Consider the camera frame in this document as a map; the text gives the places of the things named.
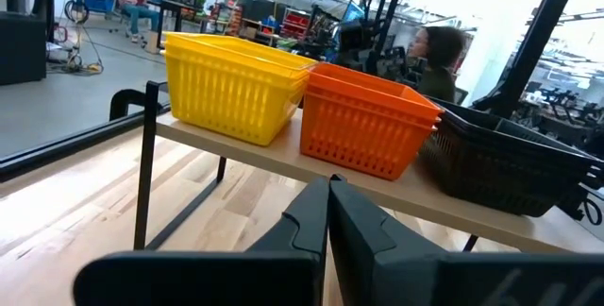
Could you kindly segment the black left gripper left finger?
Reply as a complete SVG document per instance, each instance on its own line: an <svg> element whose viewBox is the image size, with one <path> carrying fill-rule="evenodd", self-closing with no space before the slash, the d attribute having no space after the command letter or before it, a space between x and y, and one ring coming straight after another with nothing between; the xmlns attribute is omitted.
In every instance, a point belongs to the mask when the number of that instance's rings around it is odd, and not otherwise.
<svg viewBox="0 0 604 306"><path fill-rule="evenodd" d="M77 305L318 305L329 183L310 182L245 251L123 251L76 275Z"/></svg>

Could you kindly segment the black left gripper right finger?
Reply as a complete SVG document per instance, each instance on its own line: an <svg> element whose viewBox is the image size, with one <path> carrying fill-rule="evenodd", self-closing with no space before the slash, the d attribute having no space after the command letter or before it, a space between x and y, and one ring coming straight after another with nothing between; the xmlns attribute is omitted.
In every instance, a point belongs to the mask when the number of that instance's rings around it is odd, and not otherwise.
<svg viewBox="0 0 604 306"><path fill-rule="evenodd" d="M346 305L603 306L596 254L446 251L344 177L329 180L329 235Z"/></svg>

